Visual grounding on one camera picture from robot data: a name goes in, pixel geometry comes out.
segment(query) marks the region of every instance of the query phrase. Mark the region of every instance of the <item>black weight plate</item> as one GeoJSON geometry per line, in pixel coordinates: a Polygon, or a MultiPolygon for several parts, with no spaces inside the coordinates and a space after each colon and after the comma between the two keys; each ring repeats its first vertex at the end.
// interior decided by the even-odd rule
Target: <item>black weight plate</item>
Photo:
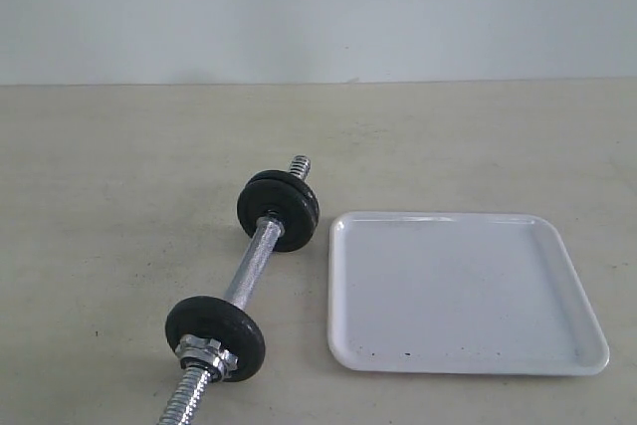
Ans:
{"type": "Polygon", "coordinates": [[[277,179],[259,179],[246,185],[237,201],[237,216],[244,231],[252,237],[257,220],[272,215],[285,228],[275,251],[288,252],[304,246],[319,221],[315,207],[297,188],[277,179]]]}
{"type": "Polygon", "coordinates": [[[248,181],[248,184],[252,183],[253,181],[259,181],[260,179],[278,179],[280,181],[283,181],[284,183],[288,183],[289,185],[297,188],[301,192],[301,194],[303,194],[306,198],[308,198],[308,201],[310,201],[310,204],[313,205],[313,207],[315,208],[315,213],[317,215],[317,220],[319,219],[320,217],[319,201],[317,200],[317,196],[312,191],[312,189],[308,186],[307,183],[298,179],[295,175],[290,174],[287,171],[279,171],[278,169],[269,169],[269,170],[262,171],[260,173],[255,174],[252,178],[250,178],[250,181],[248,181]]]}
{"type": "Polygon", "coordinates": [[[238,358],[237,370],[228,382],[239,382],[259,371],[266,356],[266,343],[256,323],[236,306],[218,298],[196,296],[180,301],[168,314],[166,339],[174,351],[189,333],[219,340],[238,358]]]}

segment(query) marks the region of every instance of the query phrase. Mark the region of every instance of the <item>white tray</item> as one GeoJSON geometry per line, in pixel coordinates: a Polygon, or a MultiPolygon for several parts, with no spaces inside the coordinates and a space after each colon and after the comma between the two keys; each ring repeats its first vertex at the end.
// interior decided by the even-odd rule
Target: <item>white tray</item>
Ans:
{"type": "Polygon", "coordinates": [[[340,216],[328,321],[355,370],[592,375],[609,356],[559,234],[529,215],[340,216]]]}

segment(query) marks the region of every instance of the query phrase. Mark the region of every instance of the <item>beige tabletop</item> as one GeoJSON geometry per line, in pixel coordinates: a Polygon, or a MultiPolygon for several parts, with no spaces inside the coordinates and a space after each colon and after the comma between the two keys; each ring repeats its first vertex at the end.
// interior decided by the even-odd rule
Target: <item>beige tabletop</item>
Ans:
{"type": "Polygon", "coordinates": [[[635,423],[635,80],[0,89],[0,422],[155,423],[181,372],[167,312],[223,294],[247,244],[237,195],[296,153],[313,160],[318,229],[273,257],[248,305],[263,368],[212,385],[195,423],[635,423]],[[343,368],[326,344],[327,231],[370,209],[543,216],[610,364],[587,378],[343,368]]]}

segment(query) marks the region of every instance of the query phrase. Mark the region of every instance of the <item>dumbbell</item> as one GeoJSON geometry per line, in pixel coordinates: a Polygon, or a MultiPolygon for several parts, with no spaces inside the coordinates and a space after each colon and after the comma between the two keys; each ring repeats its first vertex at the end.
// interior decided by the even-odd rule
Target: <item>dumbbell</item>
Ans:
{"type": "Polygon", "coordinates": [[[319,203],[305,183],[309,173],[310,160],[298,155],[288,171],[253,176],[239,195],[237,216],[252,239],[223,299],[185,299],[166,319],[184,374],[158,425],[189,425],[208,384],[246,380],[261,368],[266,344],[244,308],[273,250],[295,251],[314,234],[319,203]]]}

